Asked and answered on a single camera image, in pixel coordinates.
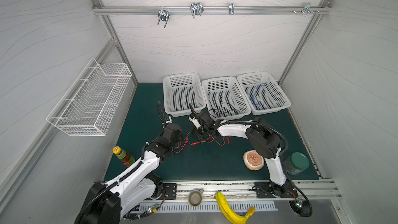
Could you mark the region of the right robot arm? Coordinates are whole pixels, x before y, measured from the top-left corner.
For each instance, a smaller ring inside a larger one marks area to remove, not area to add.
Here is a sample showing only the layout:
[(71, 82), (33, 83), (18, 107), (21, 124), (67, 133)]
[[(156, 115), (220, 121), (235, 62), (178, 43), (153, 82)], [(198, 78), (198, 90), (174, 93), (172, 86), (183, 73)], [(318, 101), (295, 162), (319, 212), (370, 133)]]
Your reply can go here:
[(209, 114), (196, 113), (189, 104), (189, 120), (194, 124), (194, 135), (199, 139), (209, 137), (237, 137), (247, 139), (254, 150), (264, 159), (269, 172), (269, 183), (255, 183), (252, 188), (258, 197), (269, 195), (273, 198), (292, 197), (290, 208), (300, 217), (309, 218), (313, 207), (308, 197), (289, 178), (284, 168), (283, 153), (288, 148), (287, 139), (261, 117), (251, 121), (212, 119)]

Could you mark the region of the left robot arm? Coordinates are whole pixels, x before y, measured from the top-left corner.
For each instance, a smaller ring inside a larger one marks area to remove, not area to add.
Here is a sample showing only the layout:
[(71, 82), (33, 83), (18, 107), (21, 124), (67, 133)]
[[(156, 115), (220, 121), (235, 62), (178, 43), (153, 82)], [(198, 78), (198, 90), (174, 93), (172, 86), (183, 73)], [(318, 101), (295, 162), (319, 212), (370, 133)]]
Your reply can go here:
[(76, 224), (118, 224), (130, 219), (129, 212), (148, 198), (161, 195), (163, 181), (153, 174), (182, 141), (182, 129), (167, 116), (161, 103), (158, 115), (163, 131), (153, 141), (146, 143), (139, 159), (115, 178), (95, 183), (78, 213)]

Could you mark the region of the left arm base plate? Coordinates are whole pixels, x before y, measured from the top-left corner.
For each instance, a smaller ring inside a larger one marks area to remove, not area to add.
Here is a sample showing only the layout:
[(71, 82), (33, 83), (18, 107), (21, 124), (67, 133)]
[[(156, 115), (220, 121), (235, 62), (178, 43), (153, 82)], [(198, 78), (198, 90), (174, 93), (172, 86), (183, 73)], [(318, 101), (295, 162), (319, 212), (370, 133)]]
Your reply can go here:
[(177, 184), (176, 183), (162, 183), (155, 188), (154, 195), (152, 196), (155, 200), (175, 200), (177, 197)]

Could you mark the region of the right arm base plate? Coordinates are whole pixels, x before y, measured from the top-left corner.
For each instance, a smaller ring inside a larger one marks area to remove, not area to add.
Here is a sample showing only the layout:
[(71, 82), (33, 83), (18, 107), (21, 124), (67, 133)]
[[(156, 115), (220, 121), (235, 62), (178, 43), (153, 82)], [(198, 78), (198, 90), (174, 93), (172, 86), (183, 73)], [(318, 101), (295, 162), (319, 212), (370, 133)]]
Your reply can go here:
[(298, 198), (299, 194), (295, 187), (290, 183), (286, 182), (283, 186), (275, 184), (271, 181), (256, 181), (255, 185), (251, 189), (256, 193), (256, 197), (260, 199), (264, 198)]

